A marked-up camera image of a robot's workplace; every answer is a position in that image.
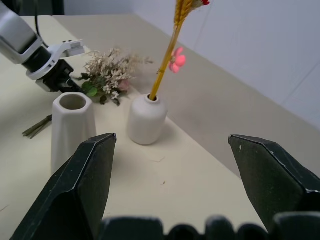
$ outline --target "black cable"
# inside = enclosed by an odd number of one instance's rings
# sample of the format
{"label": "black cable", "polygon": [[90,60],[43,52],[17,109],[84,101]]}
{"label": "black cable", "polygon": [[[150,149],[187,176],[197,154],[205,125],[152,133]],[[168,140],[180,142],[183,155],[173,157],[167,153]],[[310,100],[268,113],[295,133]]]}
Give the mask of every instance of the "black cable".
{"label": "black cable", "polygon": [[40,35],[39,31],[39,23],[38,23],[38,0],[34,0],[34,23],[35,23],[35,29],[36,33],[39,35],[39,37],[42,39],[43,45],[48,48],[49,46],[45,43],[44,39]]}

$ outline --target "pink flower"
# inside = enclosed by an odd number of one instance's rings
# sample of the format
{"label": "pink flower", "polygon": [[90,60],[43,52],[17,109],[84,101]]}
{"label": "pink flower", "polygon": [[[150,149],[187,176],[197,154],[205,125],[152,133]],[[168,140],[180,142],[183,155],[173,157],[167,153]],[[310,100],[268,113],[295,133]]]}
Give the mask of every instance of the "pink flower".
{"label": "pink flower", "polygon": [[186,56],[185,55],[180,55],[182,51],[184,50],[183,47],[178,47],[173,53],[172,53],[172,58],[169,63],[169,69],[173,73],[179,72],[179,69],[185,65],[186,63]]}
{"label": "pink flower", "polygon": [[127,92],[130,87],[130,82],[128,79],[121,80],[120,84],[118,85],[118,89],[122,92]]}

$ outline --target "red flower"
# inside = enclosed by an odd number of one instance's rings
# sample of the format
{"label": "red flower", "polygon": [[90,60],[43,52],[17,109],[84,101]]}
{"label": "red flower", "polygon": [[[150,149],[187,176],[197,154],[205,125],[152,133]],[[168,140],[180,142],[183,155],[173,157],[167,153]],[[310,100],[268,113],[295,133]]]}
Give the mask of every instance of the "red flower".
{"label": "red flower", "polygon": [[209,0],[201,0],[201,2],[203,5],[208,5],[210,3]]}

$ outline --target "beige table surface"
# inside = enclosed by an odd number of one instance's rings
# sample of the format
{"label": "beige table surface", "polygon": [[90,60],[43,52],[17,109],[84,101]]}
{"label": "beige table surface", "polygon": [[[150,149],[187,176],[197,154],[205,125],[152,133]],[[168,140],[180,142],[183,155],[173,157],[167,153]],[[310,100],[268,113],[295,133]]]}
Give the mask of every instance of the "beige table surface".
{"label": "beige table surface", "polygon": [[[94,50],[114,45],[148,55],[155,61],[134,86],[148,93],[170,38],[135,15],[55,16],[74,36]],[[277,142],[320,177],[320,132],[223,69],[185,48],[179,74],[167,71],[160,94],[169,118],[239,176],[228,136],[240,134]]]}
{"label": "beige table surface", "polygon": [[[25,19],[33,26],[32,17]],[[39,21],[48,44],[75,39],[54,18],[42,16]],[[75,56],[67,61],[79,74],[88,59]],[[0,55],[1,240],[12,236],[50,178],[51,127],[32,140],[22,137],[22,132],[51,114],[59,94],[44,92],[25,73],[22,66]],[[203,232],[211,215],[226,216],[235,228],[244,222],[262,225],[241,180],[171,120],[167,119],[154,145],[129,140],[127,113],[138,95],[133,90],[122,98],[120,107],[94,106],[97,133],[116,133],[118,139],[104,216],[159,217],[166,232],[178,223],[192,224]]]}

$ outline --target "ceramic vase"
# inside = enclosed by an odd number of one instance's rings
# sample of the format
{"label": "ceramic vase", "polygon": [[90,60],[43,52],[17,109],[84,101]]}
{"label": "ceramic vase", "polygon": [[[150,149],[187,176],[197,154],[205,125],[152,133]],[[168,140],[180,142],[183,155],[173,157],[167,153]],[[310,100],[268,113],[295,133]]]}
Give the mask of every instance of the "ceramic vase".
{"label": "ceramic vase", "polygon": [[52,107],[51,174],[81,143],[97,135],[93,102],[83,93],[66,92]]}
{"label": "ceramic vase", "polygon": [[158,96],[154,101],[142,95],[133,100],[127,122],[127,134],[132,141],[141,145],[156,142],[167,117],[167,107]]}

